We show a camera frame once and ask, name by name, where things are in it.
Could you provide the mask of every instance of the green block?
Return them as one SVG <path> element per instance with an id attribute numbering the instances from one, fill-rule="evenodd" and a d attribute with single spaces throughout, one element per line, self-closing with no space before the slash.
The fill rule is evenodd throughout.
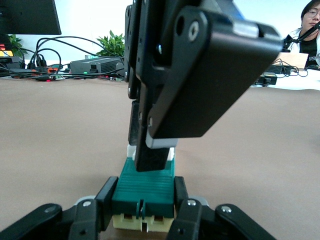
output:
<path id="1" fill-rule="evenodd" d="M 128 157 L 112 196 L 112 214 L 174 218 L 174 178 L 174 158 L 164 170 L 138 172 Z"/>

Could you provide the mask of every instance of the robotic arm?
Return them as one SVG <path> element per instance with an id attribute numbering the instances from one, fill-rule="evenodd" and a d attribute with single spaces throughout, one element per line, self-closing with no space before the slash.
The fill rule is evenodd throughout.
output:
<path id="1" fill-rule="evenodd" d="M 165 168 L 178 138 L 201 137 L 282 49 L 267 25 L 245 21 L 232 0 L 133 0 L 126 9 L 125 67 L 132 99 L 128 141 L 138 172 Z M 2 232 L 6 240 L 96 240 L 113 215 L 118 177 L 65 211 L 45 204 Z M 174 178 L 168 240 L 274 240 L 238 207 L 212 210 Z"/>
<path id="2" fill-rule="evenodd" d="M 137 171 L 162 170 L 178 138 L 201 137 L 282 49 L 232 0 L 134 0 L 126 10 Z"/>

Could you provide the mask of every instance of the beige table surface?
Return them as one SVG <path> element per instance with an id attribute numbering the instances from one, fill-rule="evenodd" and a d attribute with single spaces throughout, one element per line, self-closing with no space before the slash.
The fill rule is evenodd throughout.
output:
<path id="1" fill-rule="evenodd" d="M 0 230 L 118 176 L 130 111 L 124 82 L 1 79 Z M 250 88 L 203 137 L 179 140 L 176 175 L 190 195 L 237 205 L 279 240 L 319 240 L 320 91 Z M 142 237 L 165 235 L 109 227 L 102 239 Z"/>

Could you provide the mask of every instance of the bolt head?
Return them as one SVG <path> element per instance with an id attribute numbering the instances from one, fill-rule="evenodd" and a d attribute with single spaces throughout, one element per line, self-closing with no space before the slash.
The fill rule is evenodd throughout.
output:
<path id="1" fill-rule="evenodd" d="M 160 44 L 157 46 L 157 50 L 158 50 L 158 53 L 161 55 L 162 54 L 162 46 Z"/>
<path id="2" fill-rule="evenodd" d="M 47 214 L 54 211 L 55 209 L 56 209 L 56 206 L 51 206 L 51 207 L 48 207 L 46 210 L 44 210 L 44 212 Z"/>
<path id="3" fill-rule="evenodd" d="M 197 203 L 196 203 L 196 201 L 195 201 L 195 200 L 193 200 L 193 199 L 189 199 L 189 200 L 188 200 L 188 205 L 189 205 L 189 206 L 196 206 L 196 205 L 197 205 Z"/>
<path id="4" fill-rule="evenodd" d="M 151 128 L 153 124 L 154 124 L 154 120 L 153 120 L 152 117 L 150 117 L 150 118 L 149 118 L 149 125 L 148 125 L 148 126 Z"/>
<path id="5" fill-rule="evenodd" d="M 228 206 L 222 206 L 221 209 L 222 209 L 222 212 L 227 213 L 227 214 L 232 212 L 231 208 Z"/>
<path id="6" fill-rule="evenodd" d="M 84 207 L 88 207 L 89 205 L 91 205 L 91 202 L 90 201 L 85 201 L 82 206 Z"/>
<path id="7" fill-rule="evenodd" d="M 193 23 L 191 23 L 189 27 L 189 33 L 188 33 L 189 41 L 190 42 L 195 41 L 198 34 L 199 34 L 199 22 L 194 21 Z"/>

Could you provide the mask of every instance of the white wall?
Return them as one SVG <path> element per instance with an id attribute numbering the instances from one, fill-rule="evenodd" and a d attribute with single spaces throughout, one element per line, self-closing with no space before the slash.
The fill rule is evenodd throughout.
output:
<path id="1" fill-rule="evenodd" d="M 77 36 L 96 41 L 96 38 L 108 36 L 112 30 L 120 35 L 125 32 L 126 7 L 133 0 L 55 0 L 62 36 Z M 284 38 L 290 31 L 301 25 L 300 15 L 309 0 L 234 0 L 244 17 L 274 26 Z M 34 50 L 41 35 L 18 35 L 23 46 Z M 89 52 L 100 49 L 93 43 L 78 39 L 67 39 Z M 43 47 L 59 52 L 64 63 L 84 59 L 86 53 L 62 43 L 49 41 Z M 51 51 L 43 53 L 47 60 L 57 60 Z"/>

